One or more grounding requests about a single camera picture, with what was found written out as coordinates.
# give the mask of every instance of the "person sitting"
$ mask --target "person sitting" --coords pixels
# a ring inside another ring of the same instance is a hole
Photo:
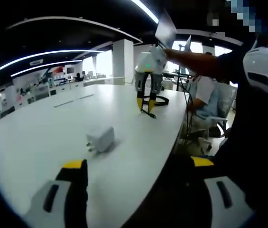
[[[218,115],[218,90],[215,81],[207,76],[196,75],[190,79],[187,91],[190,99],[186,107],[183,134],[188,132],[187,126],[191,124],[191,133],[203,130],[207,127],[205,121],[209,116]]]

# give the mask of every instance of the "person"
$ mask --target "person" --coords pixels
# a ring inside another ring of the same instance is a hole
[[[183,132],[186,134],[187,122],[192,118],[190,132],[196,132],[205,129],[207,126],[206,118],[217,116],[218,90],[212,78],[207,76],[195,75],[190,79],[187,91],[191,94],[192,100],[189,101],[185,115]]]
[[[243,59],[252,44],[246,43],[219,57],[172,49],[164,52],[168,61],[200,75],[238,84],[236,115],[230,135],[213,163],[245,192],[247,204],[264,218],[262,215],[268,212],[268,91],[252,85],[245,74]],[[259,77],[268,85],[262,75]]]

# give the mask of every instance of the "white chair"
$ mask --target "white chair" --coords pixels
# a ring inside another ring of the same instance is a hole
[[[212,142],[209,141],[209,138],[217,138],[211,137],[210,128],[219,125],[223,134],[219,136],[223,137],[224,132],[227,130],[227,121],[228,114],[233,105],[233,102],[236,97],[237,88],[231,85],[227,85],[225,83],[216,82],[216,86],[218,89],[218,116],[209,116],[205,120],[207,122],[207,128],[205,129],[204,137],[198,138],[198,141],[202,147],[203,152],[209,151],[212,148]]]

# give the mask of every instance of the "office desk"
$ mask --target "office desk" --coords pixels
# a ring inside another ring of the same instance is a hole
[[[0,190],[11,207],[26,213],[32,196],[66,162],[85,158],[89,228],[121,227],[160,174],[185,113],[181,92],[161,93],[170,101],[154,107],[157,119],[140,113],[136,94],[133,86],[92,85],[39,100],[1,119]],[[114,147],[107,153],[88,152],[85,135],[103,125],[114,127]]]

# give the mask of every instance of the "black ceiling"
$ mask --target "black ceiling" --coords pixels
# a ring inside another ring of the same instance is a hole
[[[237,20],[236,14],[225,7],[224,0],[217,0],[219,26],[207,26],[209,0],[141,0],[158,18],[165,8],[177,29],[196,29],[210,32],[225,32],[225,36],[244,41],[249,36],[247,27]],[[0,3],[0,66],[20,57],[35,53],[62,49],[91,49],[108,41],[126,36],[108,28],[64,19],[44,19],[6,28],[17,22],[45,16],[83,18],[120,28],[142,39],[144,43],[156,42],[156,23],[131,0],[68,0]],[[187,35],[177,35],[186,39]],[[215,44],[229,45],[213,39]],[[67,61],[78,53],[43,56],[45,63]],[[29,68],[29,62],[39,57],[21,61],[0,71],[0,84],[10,80],[10,75]]]

